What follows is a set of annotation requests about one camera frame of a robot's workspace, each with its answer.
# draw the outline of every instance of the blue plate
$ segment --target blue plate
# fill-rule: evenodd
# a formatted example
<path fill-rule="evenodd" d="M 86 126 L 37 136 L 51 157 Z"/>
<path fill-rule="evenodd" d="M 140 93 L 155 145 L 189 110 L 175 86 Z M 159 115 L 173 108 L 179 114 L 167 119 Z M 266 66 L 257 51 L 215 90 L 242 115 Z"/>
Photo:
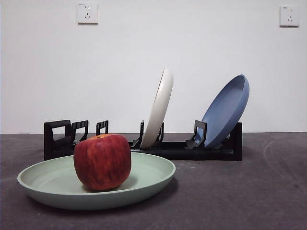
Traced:
<path fill-rule="evenodd" d="M 248 102 L 249 84 L 244 75 L 233 78 L 216 96 L 202 122 L 207 122 L 205 148 L 219 145 L 234 129 Z M 199 143 L 202 130 L 198 129 L 195 141 Z"/>

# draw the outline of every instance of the white wall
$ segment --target white wall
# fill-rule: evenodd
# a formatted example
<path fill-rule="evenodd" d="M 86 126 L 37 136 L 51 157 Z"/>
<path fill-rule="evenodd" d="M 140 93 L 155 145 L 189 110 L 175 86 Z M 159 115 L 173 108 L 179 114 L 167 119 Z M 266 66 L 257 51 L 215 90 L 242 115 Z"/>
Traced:
<path fill-rule="evenodd" d="M 0 0 L 1 132 L 46 121 L 148 121 L 163 68 L 174 74 L 166 132 L 192 132 L 233 77 L 250 97 L 244 132 L 307 131 L 307 1 L 99 0 L 99 25 L 77 25 L 76 0 Z M 279 27 L 297 4 L 299 28 Z"/>

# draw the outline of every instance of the white plate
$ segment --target white plate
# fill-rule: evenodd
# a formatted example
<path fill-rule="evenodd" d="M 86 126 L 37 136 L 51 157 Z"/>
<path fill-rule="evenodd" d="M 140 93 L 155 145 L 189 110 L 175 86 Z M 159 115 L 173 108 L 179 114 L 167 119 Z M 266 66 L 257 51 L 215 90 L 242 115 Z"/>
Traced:
<path fill-rule="evenodd" d="M 161 191 L 175 173 L 175 165 L 162 157 L 131 153 L 131 172 L 118 188 L 93 192 L 79 181 L 73 156 L 43 161 L 18 174 L 17 180 L 34 200 L 63 209 L 97 210 L 121 207 Z"/>
<path fill-rule="evenodd" d="M 143 136 L 141 149 L 149 148 L 156 141 L 163 123 L 168 102 L 173 88 L 173 75 L 165 68 L 160 80 L 159 88 L 155 96 L 154 104 L 150 113 L 148 125 Z"/>

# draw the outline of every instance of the plate rim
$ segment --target plate rim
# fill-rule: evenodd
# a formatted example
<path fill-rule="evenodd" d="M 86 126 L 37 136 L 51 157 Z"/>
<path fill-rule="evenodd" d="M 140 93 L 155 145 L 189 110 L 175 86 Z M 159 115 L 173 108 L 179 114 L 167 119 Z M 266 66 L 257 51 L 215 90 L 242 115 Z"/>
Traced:
<path fill-rule="evenodd" d="M 170 160 L 168 160 L 168 159 L 166 159 L 166 158 L 163 158 L 163 157 L 160 157 L 160 156 L 156 156 L 156 155 L 152 155 L 152 154 L 147 154 L 147 153 L 134 152 L 134 151 L 131 151 L 131 154 L 136 154 L 136 155 L 139 154 L 139 155 L 146 155 L 146 156 L 149 155 L 149 156 L 151 156 L 151 157 L 157 157 L 157 158 L 163 159 L 163 160 L 165 160 L 166 162 L 169 162 L 169 163 L 173 166 L 173 170 L 172 170 L 172 172 L 171 172 L 168 176 L 166 176 L 166 177 L 164 177 L 163 179 L 159 180 L 159 182 L 157 182 L 157 183 L 152 183 L 152 184 L 149 184 L 149 185 L 147 185 L 147 186 L 142 186 L 142 187 L 140 187 L 140 188 L 134 188 L 134 189 L 127 188 L 127 189 L 123 189 L 123 190 L 114 190 L 114 191 L 105 191 L 105 192 L 92 192 L 92 193 L 54 193 L 54 192 L 46 192 L 46 191 L 42 191 L 42 190 L 40 190 L 40 189 L 35 189 L 34 187 L 25 184 L 25 183 L 21 180 L 21 176 L 22 176 L 22 174 L 23 174 L 25 171 L 27 171 L 27 170 L 29 170 L 29 169 L 31 169 L 31 168 L 33 168 L 33 167 L 39 165 L 39 164 L 43 164 L 43 163 L 45 163 L 45 162 L 48 162 L 48 161 L 54 161 L 54 160 L 58 160 L 58 159 L 62 159 L 62 158 L 70 158 L 70 157 L 73 157 L 73 155 L 70 155 L 70 156 L 65 156 L 65 157 L 59 157 L 59 158 L 50 159 L 50 160 L 47 160 L 47 161 L 41 161 L 41 162 L 38 162 L 38 163 L 36 163 L 36 164 L 33 164 L 33 165 L 31 165 L 31 166 L 29 166 L 29 167 L 23 169 L 21 172 L 18 173 L 17 181 L 18 181 L 18 183 L 19 183 L 22 187 L 24 187 L 24 188 L 26 188 L 26 189 L 29 189 L 29 190 L 32 190 L 32 191 L 35 191 L 35 192 L 39 192 L 39 193 L 49 194 L 49 195 L 60 195 L 60 196 L 99 196 L 99 195 L 110 195 L 110 194 L 118 194 L 118 193 L 124 193 L 124 192 L 131 192 L 131 191 L 135 191 L 135 190 L 139 190 L 139 189 L 144 189 L 144 188 L 147 188 L 147 187 L 151 187 L 151 186 L 153 186 L 153 185 L 155 185 L 155 184 L 159 184 L 159 183 L 161 183 L 161 182 L 163 182 L 163 181 L 168 180 L 169 178 L 173 177 L 174 174 L 175 174 L 175 172 L 176 172 L 176 166 L 175 166 L 175 164 L 174 164 L 172 161 L 170 161 Z"/>

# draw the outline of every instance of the plate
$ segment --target plate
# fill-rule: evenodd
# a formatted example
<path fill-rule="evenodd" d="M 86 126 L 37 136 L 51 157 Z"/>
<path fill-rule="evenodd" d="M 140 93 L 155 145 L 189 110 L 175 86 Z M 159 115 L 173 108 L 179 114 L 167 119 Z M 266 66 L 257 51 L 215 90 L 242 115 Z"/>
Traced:
<path fill-rule="evenodd" d="M 233 78 L 216 96 L 202 122 L 207 122 L 205 148 L 219 145 L 234 129 L 242 116 L 249 96 L 249 84 L 244 75 Z M 195 141 L 199 143 L 202 130 L 198 129 Z"/>
<path fill-rule="evenodd" d="M 118 188 L 93 192 L 79 181 L 73 156 L 43 161 L 18 174 L 17 180 L 34 200 L 72 210 L 98 210 L 130 205 L 161 191 L 175 173 L 175 165 L 162 157 L 131 153 L 131 172 Z"/>
<path fill-rule="evenodd" d="M 141 149 L 147 149 L 152 146 L 159 135 L 159 131 L 166 114 L 168 102 L 171 97 L 173 81 L 172 73 L 169 71 L 169 69 L 165 68 L 162 73 L 157 94 L 155 96 L 148 125 L 141 142 Z"/>

